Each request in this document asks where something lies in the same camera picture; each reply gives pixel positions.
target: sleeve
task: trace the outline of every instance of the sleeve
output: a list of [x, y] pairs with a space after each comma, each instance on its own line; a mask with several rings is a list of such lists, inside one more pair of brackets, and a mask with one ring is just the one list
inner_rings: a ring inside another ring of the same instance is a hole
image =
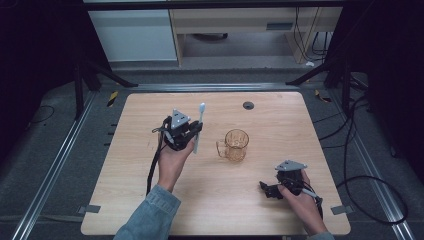
[[330, 232], [323, 232], [310, 236], [306, 240], [334, 240], [334, 236]]
[[181, 201], [159, 185], [153, 187], [114, 240], [168, 239], [172, 220]]

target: cable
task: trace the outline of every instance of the cable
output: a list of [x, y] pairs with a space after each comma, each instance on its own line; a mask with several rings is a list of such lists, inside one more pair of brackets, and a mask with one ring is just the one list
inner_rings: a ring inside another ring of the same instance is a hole
[[328, 32], [325, 32], [325, 38], [324, 38], [324, 48], [322, 49], [322, 50], [317, 50], [317, 49], [315, 49], [314, 48], [314, 46], [315, 46], [315, 43], [317, 42], [317, 39], [318, 39], [318, 35], [319, 35], [319, 32], [316, 32], [315, 33], [315, 37], [314, 37], [314, 40], [312, 41], [312, 52], [315, 54], [315, 55], [319, 55], [319, 56], [325, 56], [325, 55], [327, 55], [327, 38], [328, 38]]
[[[363, 106], [367, 106], [367, 105], [368, 105], [368, 103], [367, 103], [367, 104], [360, 105], [360, 106], [358, 106], [358, 107], [353, 106], [353, 108], [354, 108], [354, 110], [356, 110], [357, 108], [360, 108], [360, 107], [363, 107]], [[339, 112], [339, 113], [337, 113], [337, 114], [335, 114], [335, 115], [332, 115], [332, 116], [326, 117], [326, 118], [324, 118], [324, 119], [322, 119], [322, 120], [325, 120], [325, 119], [328, 119], [328, 118], [331, 118], [331, 117], [337, 116], [338, 114], [341, 114], [341, 112]], [[342, 125], [342, 126], [340, 126], [340, 127], [339, 127], [336, 131], [334, 131], [333, 133], [328, 134], [327, 136], [324, 136], [324, 137], [319, 138], [319, 140], [321, 141], [321, 140], [327, 139], [327, 138], [332, 137], [332, 136], [336, 135], [337, 133], [339, 133], [339, 132], [340, 132], [340, 131], [344, 128], [344, 126], [346, 126], [346, 124], [349, 122], [349, 120], [350, 120], [350, 119], [351, 119], [351, 117], [349, 117], [349, 116], [348, 116], [348, 117], [346, 118], [346, 120], [344, 121], [343, 125]]]
[[39, 107], [39, 109], [40, 109], [40, 108], [50, 108], [50, 109], [52, 110], [52, 112], [51, 112], [51, 113], [50, 113], [50, 115], [49, 115], [49, 116], [47, 116], [46, 118], [43, 118], [43, 119], [41, 119], [41, 120], [31, 121], [30, 123], [40, 123], [40, 122], [44, 122], [44, 121], [46, 121], [47, 119], [51, 118], [51, 117], [53, 116], [54, 112], [55, 112], [54, 107], [49, 106], [49, 105], [43, 105], [43, 106], [40, 106], [40, 107]]
[[[313, 21], [312, 24], [315, 23], [316, 18], [317, 18], [317, 15], [315, 14], [314, 21]], [[321, 60], [321, 59], [311, 58], [311, 57], [308, 56], [305, 44], [303, 42], [302, 34], [300, 33], [298, 21], [299, 21], [299, 7], [296, 7], [295, 24], [294, 24], [294, 28], [293, 28], [293, 38], [294, 38], [294, 41], [295, 41], [297, 47], [300, 49], [300, 52], [302, 53], [302, 57], [305, 58], [306, 60], [312, 61], [312, 62]], [[300, 45], [299, 42], [296, 39], [296, 29], [298, 30], [300, 41], [301, 41], [302, 45]]]
[[[365, 215], [367, 215], [369, 218], [371, 218], [371, 219], [373, 219], [373, 220], [375, 220], [375, 221], [377, 221], [377, 222], [379, 222], [379, 223], [382, 223], [382, 224], [385, 224], [385, 225], [394, 225], [394, 224], [399, 224], [399, 223], [401, 223], [401, 222], [403, 222], [403, 221], [405, 221], [406, 220], [406, 218], [408, 217], [408, 206], [406, 205], [406, 203], [405, 203], [405, 201], [403, 200], [403, 198], [402, 198], [402, 196], [401, 196], [401, 194], [392, 186], [392, 185], [390, 185], [389, 183], [387, 183], [386, 181], [383, 181], [382, 179], [379, 179], [379, 178], [376, 178], [376, 177], [373, 177], [373, 176], [368, 176], [368, 175], [359, 175], [359, 176], [355, 176], [355, 177], [350, 177], [350, 178], [347, 178], [347, 145], [348, 145], [348, 141], [349, 141], [349, 137], [350, 137], [350, 133], [351, 133], [351, 131], [352, 131], [352, 129], [353, 129], [353, 125], [354, 125], [354, 112], [355, 112], [355, 106], [356, 106], [356, 104], [358, 103], [358, 102], [360, 102], [360, 101], [362, 101], [362, 100], [364, 100], [365, 99], [365, 96], [362, 96], [362, 97], [360, 97], [358, 100], [356, 100], [354, 103], [353, 103], [353, 106], [352, 106], [352, 108], [350, 109], [350, 114], [349, 114], [349, 116], [351, 116], [351, 119], [352, 119], [352, 121], [351, 121], [351, 123], [350, 123], [350, 127], [349, 127], [349, 130], [348, 130], [348, 133], [347, 133], [347, 136], [346, 136], [346, 140], [345, 140], [345, 145], [344, 145], [344, 154], [343, 154], [343, 181], [341, 182], [341, 183], [339, 183], [339, 184], [337, 184], [337, 188], [339, 188], [340, 186], [342, 186], [342, 185], [345, 185], [345, 188], [346, 188], [346, 192], [347, 192], [347, 194], [348, 194], [348, 196], [349, 196], [349, 199], [352, 201], [352, 203], [361, 211], [361, 212], [363, 212]], [[401, 201], [401, 203], [402, 203], [402, 205], [403, 205], [403, 208], [404, 208], [404, 213], [403, 213], [403, 217], [401, 218], [401, 219], [399, 219], [399, 220], [397, 220], [397, 221], [386, 221], [386, 220], [382, 220], [382, 219], [379, 219], [379, 218], [377, 218], [377, 217], [375, 217], [374, 215], [371, 215], [370, 213], [368, 213], [367, 211], [365, 211], [365, 209], [363, 209], [353, 198], [352, 198], [352, 195], [351, 195], [351, 192], [350, 192], [350, 190], [349, 190], [349, 185], [348, 185], [348, 182], [350, 182], [350, 181], [353, 181], [353, 180], [356, 180], [356, 179], [360, 179], [360, 178], [371, 178], [371, 179], [373, 179], [373, 180], [376, 180], [376, 181], [379, 181], [379, 182], [381, 182], [381, 183], [384, 183], [384, 184], [386, 184], [396, 195], [397, 195], [397, 197], [398, 197], [398, 199]]]
[[147, 194], [149, 194], [150, 189], [152, 188], [153, 174], [155, 172], [156, 164], [159, 160], [160, 152], [166, 147], [166, 144], [165, 144], [165, 146], [162, 147], [163, 134], [164, 134], [163, 130], [165, 130], [165, 124], [168, 122], [169, 118], [170, 117], [163, 120], [162, 126], [160, 128], [155, 128], [155, 129], [152, 130], [152, 133], [159, 131], [160, 135], [159, 135], [159, 140], [158, 140], [158, 147], [156, 149], [155, 156], [153, 157], [152, 164], [150, 165], [149, 176], [147, 177], [146, 196], [147, 196]]
[[[353, 136], [350, 138], [350, 140], [349, 140], [348, 144], [352, 142], [352, 140], [355, 138], [355, 136], [356, 136], [356, 131], [355, 131], [355, 133], [353, 134]], [[339, 147], [344, 147], [344, 146], [345, 146], [345, 145], [343, 144], [343, 145], [337, 145], [337, 146], [327, 146], [327, 147], [321, 147], [321, 148], [322, 148], [322, 149], [329, 149], [329, 148], [339, 148]]]

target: human hand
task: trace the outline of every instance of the human hand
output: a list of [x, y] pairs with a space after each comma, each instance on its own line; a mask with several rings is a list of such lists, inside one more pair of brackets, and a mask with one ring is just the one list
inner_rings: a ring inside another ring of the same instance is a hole
[[[305, 170], [301, 170], [303, 181], [310, 184], [310, 180]], [[294, 213], [303, 222], [306, 232], [309, 236], [327, 232], [327, 227], [318, 212], [315, 200], [308, 194], [301, 192], [298, 196], [292, 194], [289, 189], [283, 185], [278, 185], [278, 190], [285, 199], [287, 199]]]
[[175, 151], [166, 146], [160, 152], [159, 156], [159, 181], [158, 185], [162, 186], [169, 192], [174, 190], [175, 183], [183, 171], [184, 163], [194, 149], [194, 138], [188, 143], [186, 148]]

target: wooden table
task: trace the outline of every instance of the wooden table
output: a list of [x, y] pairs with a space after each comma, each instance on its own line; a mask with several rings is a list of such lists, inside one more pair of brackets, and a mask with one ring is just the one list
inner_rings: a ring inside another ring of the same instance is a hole
[[[252, 110], [243, 108], [254, 103]], [[193, 120], [206, 103], [197, 154], [191, 154], [174, 189], [182, 204], [171, 235], [306, 234], [285, 200], [266, 198], [259, 181], [276, 184], [274, 167], [290, 159], [308, 165], [312, 186], [324, 199], [324, 221], [337, 235], [347, 234], [341, 205], [303, 97], [297, 92], [151, 93], [128, 97], [100, 173], [81, 231], [113, 235], [143, 201], [146, 179], [157, 147], [152, 129], [177, 108]], [[246, 158], [220, 158], [215, 142], [234, 128], [249, 134]], [[157, 182], [158, 170], [153, 183]]]

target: aluminum rail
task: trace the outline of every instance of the aluminum rail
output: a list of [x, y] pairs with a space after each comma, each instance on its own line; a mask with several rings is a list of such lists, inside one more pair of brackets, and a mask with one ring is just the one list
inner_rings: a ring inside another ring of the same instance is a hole
[[124, 90], [136, 92], [234, 92], [234, 91], [296, 91], [298, 86], [282, 83], [174, 83], [140, 84]]
[[53, 164], [51, 165], [49, 171], [47, 172], [46, 177], [43, 180], [40, 188], [38, 189], [37, 194], [31, 202], [31, 205], [25, 212], [24, 216], [18, 223], [15, 232], [13, 233], [13, 240], [16, 239], [27, 239], [31, 233], [32, 228], [35, 225], [38, 217], [40, 216], [41, 210], [44, 207], [44, 204], [47, 201], [47, 198], [50, 195], [51, 190], [53, 189], [54, 184], [56, 183], [57, 178], [66, 162], [66, 159], [72, 150], [72, 147], [75, 143], [75, 140], [83, 126], [88, 112], [91, 109], [92, 102], [96, 96], [96, 92], [89, 92], [89, 95], [86, 100], [86, 108], [82, 113], [81, 117], [78, 120], [75, 120], [71, 129], [68, 132], [68, 135], [65, 138], [58, 154], [56, 155]]
[[65, 8], [82, 8], [87, 11], [125, 11], [159, 9], [211, 9], [211, 8], [294, 8], [294, 7], [346, 7], [362, 5], [371, 0], [205, 0], [205, 1], [148, 1], [148, 2], [96, 2], [63, 3]]

